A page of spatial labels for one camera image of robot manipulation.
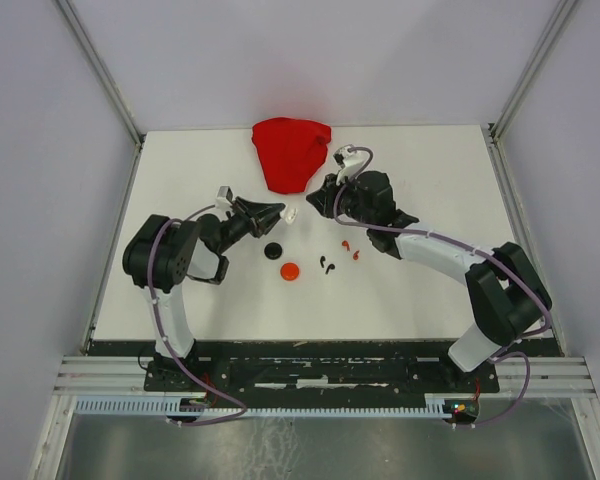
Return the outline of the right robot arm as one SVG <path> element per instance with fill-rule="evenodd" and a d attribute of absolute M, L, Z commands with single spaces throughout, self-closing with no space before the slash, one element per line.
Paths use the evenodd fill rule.
<path fill-rule="evenodd" d="M 519 245 L 506 242 L 485 251 L 436 233 L 396 206 L 385 173 L 369 171 L 340 183 L 329 174 L 306 196 L 324 218 L 362 227 L 376 250 L 424 265 L 467 288 L 474 322 L 449 348 L 438 368 L 447 389 L 461 391 L 475 379 L 475 369 L 496 358 L 532 330 L 551 322 L 551 297 Z"/>

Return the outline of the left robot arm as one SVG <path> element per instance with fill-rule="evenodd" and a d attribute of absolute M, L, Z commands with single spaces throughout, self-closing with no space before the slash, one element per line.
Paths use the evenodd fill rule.
<path fill-rule="evenodd" d="M 211 206 L 189 217 L 152 214 L 126 246 L 122 266 L 143 291 L 151 309 L 156 351 L 174 358 L 167 379 L 189 390 L 201 378 L 200 364 L 188 356 L 195 345 L 188 324 L 182 284 L 186 280 L 219 285 L 230 261 L 225 252 L 246 236 L 261 238 L 280 222 L 293 223 L 297 210 L 284 203 L 258 203 L 222 187 Z"/>

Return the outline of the white earbud charging case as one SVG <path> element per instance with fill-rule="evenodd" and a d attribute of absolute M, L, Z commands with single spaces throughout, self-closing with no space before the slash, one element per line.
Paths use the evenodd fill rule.
<path fill-rule="evenodd" d="M 298 215 L 298 210 L 294 207 L 286 206 L 285 209 L 280 213 L 281 219 L 287 224 L 291 225 L 294 223 Z"/>

